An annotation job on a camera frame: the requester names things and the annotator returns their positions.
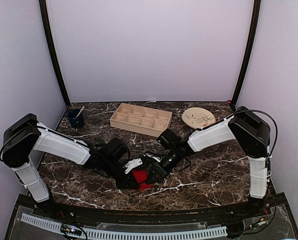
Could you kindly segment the wooden compartment tray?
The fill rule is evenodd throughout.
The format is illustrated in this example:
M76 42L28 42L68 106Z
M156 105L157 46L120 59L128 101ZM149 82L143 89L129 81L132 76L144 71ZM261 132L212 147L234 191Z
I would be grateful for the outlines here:
M121 103L109 121L114 128L158 137L169 128L171 120L169 111Z

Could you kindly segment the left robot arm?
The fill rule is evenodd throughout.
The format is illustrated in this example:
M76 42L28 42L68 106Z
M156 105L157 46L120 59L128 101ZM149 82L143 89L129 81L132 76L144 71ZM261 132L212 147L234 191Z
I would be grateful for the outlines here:
M137 161L121 160L123 155L130 154L130 150L119 138L115 137L109 143L86 143L48 128L35 114L28 113L4 132L0 161L15 172L49 218L56 218L60 208L51 200L51 191L40 176L38 165L31 159L45 154L86 169L102 171L114 179L118 189L136 190L140 187L132 173Z

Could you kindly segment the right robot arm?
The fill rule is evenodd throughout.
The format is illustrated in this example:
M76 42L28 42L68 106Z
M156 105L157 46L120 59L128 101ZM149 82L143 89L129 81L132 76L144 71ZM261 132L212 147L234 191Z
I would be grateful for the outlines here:
M150 165L147 185L164 179L178 163L211 146L236 140L249 161L250 189L253 199L244 205L244 213L255 217L264 208L261 200L267 192L270 171L270 126L257 116L256 110L239 107L232 115L204 128L198 128L187 138L181 138L172 130L164 130L157 141L168 150L159 162Z

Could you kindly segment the cream painted ceramic plate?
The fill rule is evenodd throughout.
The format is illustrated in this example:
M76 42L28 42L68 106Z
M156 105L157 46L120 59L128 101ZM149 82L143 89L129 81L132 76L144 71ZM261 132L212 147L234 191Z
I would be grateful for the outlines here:
M182 116L182 121L193 129L202 129L216 122L215 116L208 110L201 107L191 107L186 109Z

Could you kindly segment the dark blue cup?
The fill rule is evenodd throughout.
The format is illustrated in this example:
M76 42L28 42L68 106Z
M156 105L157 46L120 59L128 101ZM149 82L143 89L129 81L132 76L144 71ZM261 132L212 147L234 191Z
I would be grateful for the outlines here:
M67 113L67 118L72 128L81 129L85 125L83 113L80 114L78 118L75 118L80 109L75 108Z

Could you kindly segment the wooden stick in cup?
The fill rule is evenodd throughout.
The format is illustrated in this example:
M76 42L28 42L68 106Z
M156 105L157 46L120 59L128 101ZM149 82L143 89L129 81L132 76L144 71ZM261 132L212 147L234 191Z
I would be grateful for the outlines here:
M78 118L84 109L85 109L85 106L82 106L82 108L79 110L75 118Z

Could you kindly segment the black front rail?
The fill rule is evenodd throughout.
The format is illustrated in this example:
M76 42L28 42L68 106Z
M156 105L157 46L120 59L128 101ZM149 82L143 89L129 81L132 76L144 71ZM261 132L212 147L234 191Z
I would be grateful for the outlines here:
M242 210L247 208L247 202L231 204L227 206L198 208L192 210L171 211L127 211L96 209L90 207L73 206L57 203L62 210L65 221L80 226L95 226L98 223L114 224L186 224L195 222L207 222L208 224L236 224L246 219L242 216Z

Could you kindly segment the right black frame post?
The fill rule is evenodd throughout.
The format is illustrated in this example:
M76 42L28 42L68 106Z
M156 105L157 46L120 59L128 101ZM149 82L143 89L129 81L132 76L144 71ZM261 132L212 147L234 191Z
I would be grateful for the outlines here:
M231 99L231 103L233 106L237 105L240 93L242 91L243 83L247 74L247 70L248 70L248 66L249 66L249 62L250 62L250 58L253 50L254 40L256 36L256 31L257 31L257 25L258 25L260 9L261 9L261 2L262 2L261 0L253 1L252 15L250 20L246 47L245 47L245 51L242 59L240 72L237 78L237 83Z

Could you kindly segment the black frame post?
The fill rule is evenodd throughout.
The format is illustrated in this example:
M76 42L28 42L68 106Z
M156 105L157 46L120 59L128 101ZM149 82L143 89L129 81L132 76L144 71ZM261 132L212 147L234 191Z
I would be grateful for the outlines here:
M61 72L58 56L56 53L56 48L55 48L55 44L54 44L54 40L53 40L52 29L51 29L49 14L48 14L47 1L39 0L38 2L39 2L39 8L40 8L40 14L41 14L41 19L42 19L44 34L45 34L45 38L46 38L46 43L47 43L52 67L53 67L53 70L55 73L55 77L57 80L57 84L58 84L62 99L64 101L65 106L68 108L71 105L71 101L70 101L68 91L65 86L65 81L64 81L64 78L63 78L63 75Z
M252 15L250 20L246 47L245 47L245 51L242 59L240 72L237 78L237 83L231 99L231 103L233 106L237 105L240 93L242 91L243 83L247 74L247 70L248 70L248 66L249 66L249 62L250 62L250 58L253 50L254 40L256 36L256 31L257 31L257 25L258 25L260 9L261 9L261 2L262 2L261 0L253 1Z

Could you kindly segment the left black frame post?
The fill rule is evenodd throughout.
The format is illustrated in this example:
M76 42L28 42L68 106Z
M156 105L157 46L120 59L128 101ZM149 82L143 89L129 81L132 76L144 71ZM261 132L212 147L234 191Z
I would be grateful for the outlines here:
M52 67L53 67L53 70L55 73L55 77L57 80L57 84L58 84L62 99L64 101L65 106L68 108L71 105L71 101L70 101L68 91L65 86L65 81L64 81L64 78L63 78L63 75L61 72L58 56L56 53L56 48L55 48L55 44L54 44L54 40L53 40L52 29L51 29L49 14L48 14L47 1L39 0L38 2L39 2L39 8L40 8L40 14L41 14L41 19L42 19L44 34L45 34L45 38L46 38L46 43L47 43Z

